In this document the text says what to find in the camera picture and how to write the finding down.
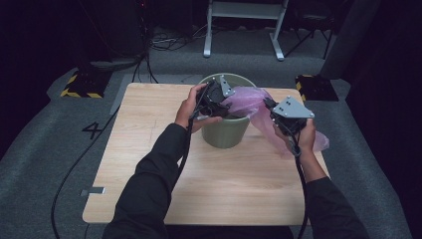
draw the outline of person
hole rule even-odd
[[[134,175],[127,182],[115,206],[112,221],[105,227],[103,238],[169,237],[164,218],[178,178],[177,161],[184,153],[189,118],[196,107],[196,95],[205,86],[197,85],[190,90],[187,100],[182,102],[177,112],[174,123],[164,130],[151,152],[138,163]],[[207,123],[221,120],[208,118],[195,121],[192,132]],[[275,125],[274,129],[275,134],[288,143],[288,139]],[[350,204],[317,162],[313,152],[315,137],[314,121],[308,119],[307,126],[301,131],[299,147],[302,151],[300,162],[307,182],[308,214],[314,238],[369,238]],[[290,232],[286,237],[278,238],[293,238],[293,234]]]

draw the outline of bucket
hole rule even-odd
[[[219,73],[204,78],[199,84],[207,83],[211,80],[219,81],[220,76],[224,76],[224,80],[230,85],[231,88],[235,87],[256,87],[248,79],[230,73]],[[246,128],[248,128],[248,118],[223,119],[220,122],[207,124],[202,127],[202,137],[210,145],[218,148],[230,148],[236,146],[242,141]]]

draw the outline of black sleeve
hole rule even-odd
[[[328,177],[309,182],[307,191],[314,238],[369,238],[353,208]]]
[[[175,123],[161,134],[127,182],[103,238],[167,238],[164,217],[185,139],[186,129]]]

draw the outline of plastic bag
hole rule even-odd
[[[235,87],[235,95],[227,98],[222,104],[232,104],[229,114],[234,117],[247,117],[251,124],[256,127],[272,144],[280,154],[290,153],[285,142],[276,136],[273,129],[273,121],[270,118],[270,110],[265,107],[264,98],[271,98],[270,94],[261,88]],[[321,132],[316,132],[314,151],[322,151],[329,148],[328,138]]]

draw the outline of gray carpet floor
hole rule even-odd
[[[279,37],[286,51],[298,40],[293,32]],[[268,30],[220,32],[212,54],[202,57],[204,39],[176,51],[150,52],[150,66],[160,83],[196,84],[216,73],[233,73],[262,88],[295,87],[295,76],[317,74],[322,67],[325,39],[316,34],[283,62],[277,61]],[[142,63],[137,81],[150,82]],[[134,68],[114,72],[103,99],[62,98],[69,77],[58,78],[48,90],[51,102],[17,136],[0,161],[0,238],[54,238],[50,212],[53,198],[69,169],[93,142],[82,129],[93,122],[103,128],[118,105]],[[379,168],[344,101],[349,84],[331,81],[338,102],[310,102],[316,127],[330,139],[322,152],[332,181],[342,190],[367,227],[371,238],[411,238],[400,201]],[[101,238],[104,225],[82,219],[86,197],[102,160],[112,123],[72,170],[56,204],[56,224],[62,238]],[[292,226],[295,234],[299,226]],[[309,227],[304,238],[313,238]]]

